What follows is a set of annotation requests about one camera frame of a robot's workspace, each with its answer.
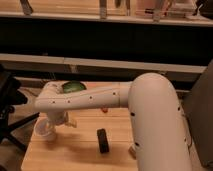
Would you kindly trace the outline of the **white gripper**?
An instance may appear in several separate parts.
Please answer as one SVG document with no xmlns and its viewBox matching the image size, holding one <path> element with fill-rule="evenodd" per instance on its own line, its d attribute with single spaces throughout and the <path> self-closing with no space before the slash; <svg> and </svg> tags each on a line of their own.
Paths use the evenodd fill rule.
<svg viewBox="0 0 213 171">
<path fill-rule="evenodd" d="M 70 117 L 67 112 L 47 113 L 47 119 L 51 126 L 65 125 L 68 127 L 77 127 L 77 121 L 73 117 Z"/>
</svg>

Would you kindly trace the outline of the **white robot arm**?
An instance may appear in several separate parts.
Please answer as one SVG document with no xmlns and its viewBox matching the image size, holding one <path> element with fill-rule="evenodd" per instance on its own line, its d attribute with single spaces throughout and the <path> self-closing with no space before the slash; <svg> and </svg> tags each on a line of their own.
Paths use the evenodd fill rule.
<svg viewBox="0 0 213 171">
<path fill-rule="evenodd" d="M 126 108 L 132 125 L 138 171 L 192 171 L 182 107 L 172 83 L 157 73 L 130 82 L 64 93 L 62 83 L 47 83 L 35 100 L 53 125 L 68 110 Z"/>
</svg>

